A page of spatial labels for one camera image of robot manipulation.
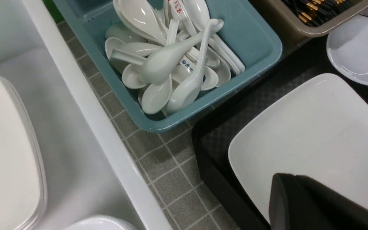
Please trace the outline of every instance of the white shallow dish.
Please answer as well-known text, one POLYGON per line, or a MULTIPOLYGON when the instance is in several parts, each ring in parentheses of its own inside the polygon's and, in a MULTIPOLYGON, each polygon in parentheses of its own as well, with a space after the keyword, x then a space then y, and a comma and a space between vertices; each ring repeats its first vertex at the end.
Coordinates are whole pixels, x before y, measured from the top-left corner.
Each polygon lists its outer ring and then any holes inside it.
POLYGON ((12 85, 0 77, 0 229, 30 229, 46 209, 38 143, 12 85))
POLYGON ((136 230, 136 228, 126 221, 108 217, 94 216, 72 224, 64 230, 136 230))
POLYGON ((275 173, 307 175, 368 209, 368 105, 336 75, 317 76, 263 111, 228 157, 268 222, 275 173))
POLYGON ((368 86, 368 18, 355 16, 327 38, 327 56, 341 74, 368 86))

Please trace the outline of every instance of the green object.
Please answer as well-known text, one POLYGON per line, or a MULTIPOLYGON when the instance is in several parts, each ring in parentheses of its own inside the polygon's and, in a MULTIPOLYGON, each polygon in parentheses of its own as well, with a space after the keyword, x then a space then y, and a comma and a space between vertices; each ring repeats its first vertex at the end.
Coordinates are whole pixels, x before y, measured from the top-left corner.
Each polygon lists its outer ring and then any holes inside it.
POLYGON ((43 3, 45 3, 46 8, 56 23, 63 21, 63 16, 60 14, 53 0, 43 0, 43 3))

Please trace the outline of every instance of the grey tiled countertop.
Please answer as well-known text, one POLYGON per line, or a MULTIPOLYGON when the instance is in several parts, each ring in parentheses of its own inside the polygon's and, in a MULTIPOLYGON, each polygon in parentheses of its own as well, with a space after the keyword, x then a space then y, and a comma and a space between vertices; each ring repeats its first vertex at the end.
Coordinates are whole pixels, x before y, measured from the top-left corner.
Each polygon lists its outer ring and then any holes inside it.
POLYGON ((163 134, 140 130, 66 22, 58 28, 174 230, 239 229, 200 179, 191 141, 196 119, 163 134))

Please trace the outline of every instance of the brown plastic tray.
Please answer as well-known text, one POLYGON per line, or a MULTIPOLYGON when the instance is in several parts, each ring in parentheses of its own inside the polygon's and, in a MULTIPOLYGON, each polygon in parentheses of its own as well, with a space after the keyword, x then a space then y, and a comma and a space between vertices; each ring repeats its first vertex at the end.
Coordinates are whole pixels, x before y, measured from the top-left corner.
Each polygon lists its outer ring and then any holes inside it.
POLYGON ((282 0, 249 0, 286 46, 296 45, 306 37, 327 35, 332 29, 368 7, 368 0, 350 0, 351 8, 318 27, 302 23, 282 0))

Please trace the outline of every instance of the white square plate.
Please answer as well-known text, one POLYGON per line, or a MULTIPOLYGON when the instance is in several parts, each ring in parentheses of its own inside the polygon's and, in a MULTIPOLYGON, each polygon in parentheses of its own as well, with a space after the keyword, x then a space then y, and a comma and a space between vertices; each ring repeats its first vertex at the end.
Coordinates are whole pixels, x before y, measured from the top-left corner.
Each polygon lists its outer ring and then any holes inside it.
POLYGON ((268 222, 275 173, 310 176, 368 209, 368 105, 336 75, 319 75, 263 111, 228 157, 268 222))

